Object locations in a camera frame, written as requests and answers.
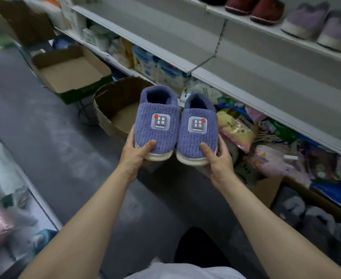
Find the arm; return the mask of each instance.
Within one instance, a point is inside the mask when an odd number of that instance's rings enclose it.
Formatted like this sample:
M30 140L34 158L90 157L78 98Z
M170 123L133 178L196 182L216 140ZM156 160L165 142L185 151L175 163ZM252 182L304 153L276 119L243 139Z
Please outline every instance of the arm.
M151 140L141 149L135 149L133 133L134 128L115 171L24 270L20 279L90 279L98 275L126 189L156 145Z
M229 203L270 279L341 279L341 267L277 217L237 178L221 136L219 157L206 144L200 147L210 162L213 185Z

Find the person's leg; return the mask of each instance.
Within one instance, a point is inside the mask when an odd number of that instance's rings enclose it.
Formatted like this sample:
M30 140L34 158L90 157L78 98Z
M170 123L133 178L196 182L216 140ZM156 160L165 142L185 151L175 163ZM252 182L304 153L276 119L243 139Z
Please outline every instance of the person's leg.
M227 266L229 260L200 228L190 228L179 241L174 263L189 263L202 268Z

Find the slipper upper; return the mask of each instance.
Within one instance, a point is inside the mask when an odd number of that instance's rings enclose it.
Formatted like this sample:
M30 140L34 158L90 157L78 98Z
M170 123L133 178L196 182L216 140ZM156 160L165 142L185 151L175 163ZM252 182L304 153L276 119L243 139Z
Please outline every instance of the slipper upper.
M166 154L177 142L179 128L179 106L174 91L166 86L145 88L138 107L134 140L143 147L156 140L153 154Z
M203 94L191 94L182 112L177 151L185 158L204 158L200 143L218 146L218 123L213 103Z

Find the cardboard box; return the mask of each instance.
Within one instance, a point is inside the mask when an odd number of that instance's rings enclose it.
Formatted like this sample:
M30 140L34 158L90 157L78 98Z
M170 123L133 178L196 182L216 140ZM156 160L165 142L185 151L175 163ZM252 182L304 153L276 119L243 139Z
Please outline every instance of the cardboard box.
M79 45L38 54L32 58L32 65L47 87L66 104L93 95L112 82L109 67Z
M99 125L123 145L136 121L141 92L153 86L139 77L130 77L108 84L94 95L93 104Z
M0 0L0 29L22 46L56 37L46 13L34 13L23 0Z
M294 189L302 197L306 205L320 207L327 213L331 214L337 222L341 223L340 206L319 195L318 193L305 188L303 185L293 181L290 178L277 176L263 179L257 182L257 186L253 190L253 193L260 201L263 202L265 206L271 208L272 204L275 202L277 193L282 186L287 186L291 189Z

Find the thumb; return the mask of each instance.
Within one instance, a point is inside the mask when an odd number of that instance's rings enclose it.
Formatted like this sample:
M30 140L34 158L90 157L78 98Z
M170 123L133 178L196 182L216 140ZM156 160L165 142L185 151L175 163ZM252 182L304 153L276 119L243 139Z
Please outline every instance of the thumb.
M201 143L200 149L202 150L202 152L204 153L205 157L207 158L210 164L215 163L217 156L206 143Z
M155 140L151 140L149 142L146 143L146 145L144 145L141 149L140 149L140 156L142 158L145 158L145 156L152 151L152 149L154 149L156 146L156 141Z

